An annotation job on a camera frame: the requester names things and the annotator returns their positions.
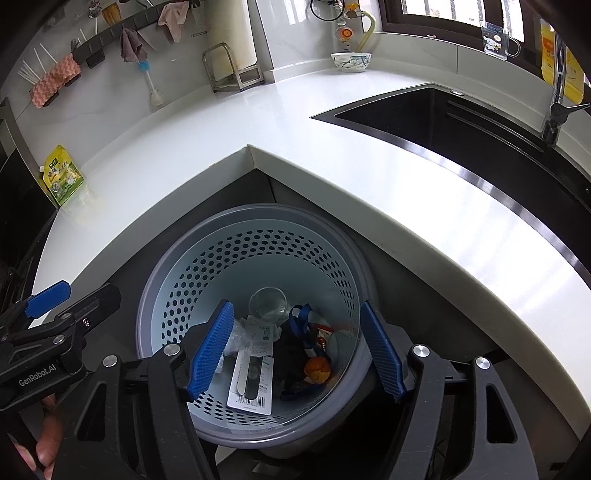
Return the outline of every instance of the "white countertop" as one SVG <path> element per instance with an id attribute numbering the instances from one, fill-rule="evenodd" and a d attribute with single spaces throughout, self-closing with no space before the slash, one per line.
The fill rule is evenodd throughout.
<path id="1" fill-rule="evenodd" d="M 259 168 L 439 291 L 521 365 L 581 436 L 591 419 L 591 291 L 575 270 L 517 215 L 451 171 L 310 119 L 432 82 L 429 71 L 326 70 L 240 94 L 201 89 L 166 106 L 85 165 L 85 185 L 49 234 L 34 293 L 58 280 L 72 284 L 74 300 L 89 293 L 182 215 Z M 462 87 L 486 99 L 482 84 Z M 503 98 L 495 92 L 496 106 Z M 508 111 L 513 101 L 506 97 Z"/>

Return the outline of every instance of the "clear plastic mug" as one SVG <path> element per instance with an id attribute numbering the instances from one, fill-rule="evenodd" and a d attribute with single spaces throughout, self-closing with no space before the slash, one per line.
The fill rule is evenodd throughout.
<path id="1" fill-rule="evenodd" d="M 506 60 L 507 57 L 515 58 L 521 52 L 521 44 L 518 40 L 509 36 L 509 32 L 503 27 L 489 23 L 480 22 L 482 30 L 482 42 L 484 43 L 484 52 L 501 60 Z M 509 42 L 513 40 L 517 45 L 515 53 L 509 53 Z"/>

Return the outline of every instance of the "gray plastic basket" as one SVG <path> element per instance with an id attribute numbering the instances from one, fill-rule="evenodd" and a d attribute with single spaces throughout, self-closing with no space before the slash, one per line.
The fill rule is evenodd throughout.
<path id="1" fill-rule="evenodd" d="M 251 294 L 265 286 L 282 289 L 292 305 L 310 303 L 330 323 L 338 352 L 333 375 L 316 396 L 274 398 L 271 415 L 251 414 L 226 406 L 234 367 L 226 357 L 223 372 L 189 405 L 197 434 L 218 445 L 262 448 L 308 435 L 347 404 L 371 363 L 359 306 L 376 294 L 361 252 L 326 220 L 275 203 L 212 216 L 166 252 L 140 301 L 139 355 L 181 341 L 190 326 L 209 319 L 220 299 L 234 304 L 236 318 L 246 316 Z"/>

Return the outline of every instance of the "screw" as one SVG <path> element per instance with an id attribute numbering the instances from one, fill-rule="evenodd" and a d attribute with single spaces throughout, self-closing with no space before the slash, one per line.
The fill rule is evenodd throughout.
<path id="1" fill-rule="evenodd" d="M 169 343 L 164 347 L 164 355 L 173 356 L 181 351 L 180 346 L 177 343 Z"/>
<path id="2" fill-rule="evenodd" d="M 114 367 L 117 364 L 117 357 L 115 355 L 107 355 L 103 359 L 103 365 L 107 368 Z"/>
<path id="3" fill-rule="evenodd" d="M 479 356 L 476 359 L 476 366 L 478 368 L 482 368 L 483 370 L 488 370 L 491 367 L 491 363 L 488 361 L 488 358 L 484 358 L 483 356 Z"/>
<path id="4" fill-rule="evenodd" d="M 415 345 L 413 347 L 413 353 L 416 356 L 425 357 L 425 356 L 429 356 L 429 354 L 431 353 L 431 350 L 429 350 L 429 348 L 424 345 Z"/>

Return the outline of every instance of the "pink cloth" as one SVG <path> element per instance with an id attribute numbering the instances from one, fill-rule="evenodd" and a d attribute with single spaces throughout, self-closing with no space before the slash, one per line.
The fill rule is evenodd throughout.
<path id="1" fill-rule="evenodd" d="M 80 65 L 76 63 L 73 55 L 68 54 L 58 62 L 41 80 L 29 91 L 31 101 L 37 108 L 41 108 L 54 93 L 80 73 Z"/>
<path id="2" fill-rule="evenodd" d="M 158 19 L 158 25 L 166 25 L 170 31 L 170 35 L 176 43 L 181 41 L 181 25 L 184 25 L 188 11 L 188 1 L 166 4 Z"/>

